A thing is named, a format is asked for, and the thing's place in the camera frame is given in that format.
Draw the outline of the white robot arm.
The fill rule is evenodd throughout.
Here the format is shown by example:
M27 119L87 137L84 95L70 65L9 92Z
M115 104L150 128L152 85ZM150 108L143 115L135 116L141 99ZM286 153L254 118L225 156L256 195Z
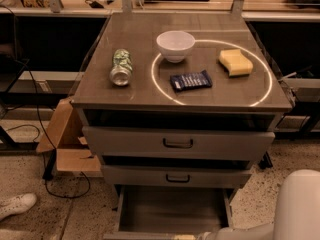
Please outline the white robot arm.
M302 169L284 180L272 224L226 227L202 233L196 240L320 240L320 172Z

